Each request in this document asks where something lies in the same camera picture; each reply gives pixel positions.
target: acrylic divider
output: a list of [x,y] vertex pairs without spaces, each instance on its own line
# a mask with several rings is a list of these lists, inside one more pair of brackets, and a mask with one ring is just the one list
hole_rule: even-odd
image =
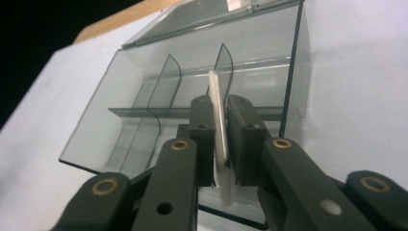
[[311,57],[306,12],[304,3],[300,4],[279,137],[302,144],[301,119],[306,113]]
[[234,63],[232,57],[227,47],[223,43],[219,48],[216,65],[214,66],[214,71],[219,77],[219,84],[221,86],[221,96],[224,105],[227,100],[227,95],[231,86],[233,78],[233,68]]
[[[107,165],[118,167],[119,172],[133,178],[150,165],[156,142],[161,134],[161,123],[149,108],[171,107],[181,80],[179,64],[168,55],[159,78],[147,80],[131,109],[109,109],[122,119],[122,130]],[[134,109],[144,107],[138,116]]]

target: white table surface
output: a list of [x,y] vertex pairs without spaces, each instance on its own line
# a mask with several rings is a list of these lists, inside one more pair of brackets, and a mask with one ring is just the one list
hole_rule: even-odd
[[[305,4],[312,75],[303,147],[328,175],[408,189],[408,1]],[[47,230],[92,174],[58,162],[115,50],[157,13],[57,51],[0,133],[0,230]],[[252,230],[199,213],[199,230]]]

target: screw hole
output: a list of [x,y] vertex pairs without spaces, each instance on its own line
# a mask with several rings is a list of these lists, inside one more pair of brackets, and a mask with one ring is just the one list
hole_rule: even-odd
[[102,182],[98,185],[97,189],[101,192],[108,191],[114,184],[112,182]]
[[184,147],[184,146],[186,146],[183,142],[175,142],[174,143],[174,146],[175,147]]
[[157,212],[161,215],[167,215],[173,211],[173,206],[170,203],[164,202],[157,207]]

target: dark background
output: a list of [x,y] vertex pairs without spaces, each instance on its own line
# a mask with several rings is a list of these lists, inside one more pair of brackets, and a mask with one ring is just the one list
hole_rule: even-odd
[[86,26],[140,0],[36,0],[3,4],[0,129],[51,55]]

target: clear acrylic box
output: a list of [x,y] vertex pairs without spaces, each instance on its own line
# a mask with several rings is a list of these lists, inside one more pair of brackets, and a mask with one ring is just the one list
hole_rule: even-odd
[[[273,136],[301,143],[310,72],[303,1],[216,2],[170,7],[117,50],[61,162],[130,178],[153,167],[178,124],[189,123],[214,68],[224,96],[249,99]],[[224,208],[218,187],[201,188],[200,208],[265,229],[256,187],[232,192]]]

